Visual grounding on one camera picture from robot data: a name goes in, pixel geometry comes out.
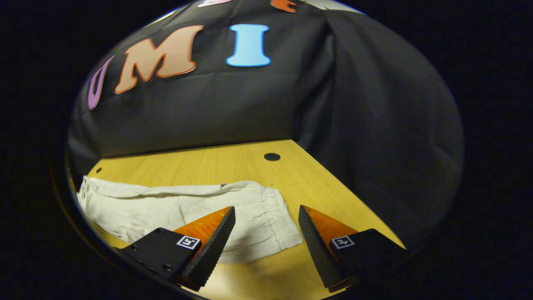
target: white cloth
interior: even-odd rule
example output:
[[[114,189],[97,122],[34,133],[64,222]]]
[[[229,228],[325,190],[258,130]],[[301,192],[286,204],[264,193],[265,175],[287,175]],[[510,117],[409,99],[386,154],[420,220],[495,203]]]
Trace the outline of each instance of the white cloth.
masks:
[[[91,221],[129,243],[234,206],[235,226],[219,263],[249,262],[303,242],[279,191],[253,181],[145,187],[85,176],[77,196]]]

